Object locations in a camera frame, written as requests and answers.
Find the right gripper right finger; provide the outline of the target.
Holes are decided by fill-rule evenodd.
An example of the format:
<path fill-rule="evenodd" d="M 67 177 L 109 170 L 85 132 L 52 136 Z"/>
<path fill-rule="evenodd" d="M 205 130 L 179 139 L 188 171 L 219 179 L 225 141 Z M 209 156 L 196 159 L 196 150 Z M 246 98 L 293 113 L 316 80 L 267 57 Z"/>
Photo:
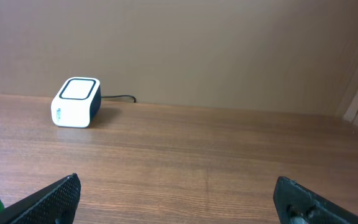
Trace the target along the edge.
<path fill-rule="evenodd" d="M 281 224 L 358 224 L 358 216 L 285 176 L 277 179 L 273 201 Z"/>

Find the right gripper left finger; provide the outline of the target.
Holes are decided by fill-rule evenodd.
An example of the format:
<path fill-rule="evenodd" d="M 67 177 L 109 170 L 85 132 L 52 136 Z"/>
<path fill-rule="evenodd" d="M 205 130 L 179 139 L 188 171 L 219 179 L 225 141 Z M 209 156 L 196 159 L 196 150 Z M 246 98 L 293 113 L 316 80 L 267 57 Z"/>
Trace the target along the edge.
<path fill-rule="evenodd" d="M 80 201 L 81 183 L 68 175 L 0 212 L 0 224 L 72 224 Z"/>

